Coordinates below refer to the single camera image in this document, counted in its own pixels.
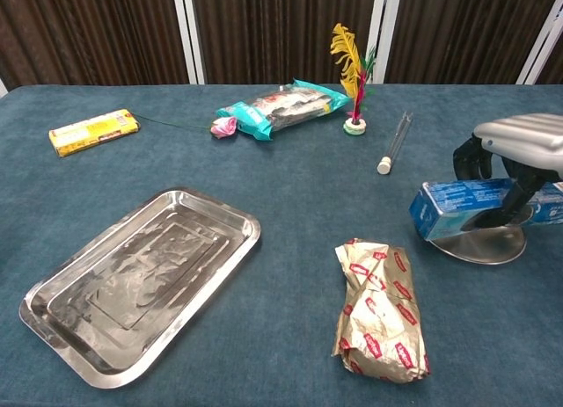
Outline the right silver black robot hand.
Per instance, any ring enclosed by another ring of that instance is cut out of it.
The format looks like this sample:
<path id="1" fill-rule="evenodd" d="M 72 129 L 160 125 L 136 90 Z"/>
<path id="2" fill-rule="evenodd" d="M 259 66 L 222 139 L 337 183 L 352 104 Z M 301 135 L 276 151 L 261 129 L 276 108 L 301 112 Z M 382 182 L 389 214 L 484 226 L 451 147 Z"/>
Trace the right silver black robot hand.
<path id="1" fill-rule="evenodd" d="M 513 185 L 499 207 L 474 215 L 463 231 L 511 223 L 545 184 L 562 180 L 562 117 L 531 113 L 477 125 L 453 153 L 456 178 L 490 179 L 494 155 L 502 158 Z"/>

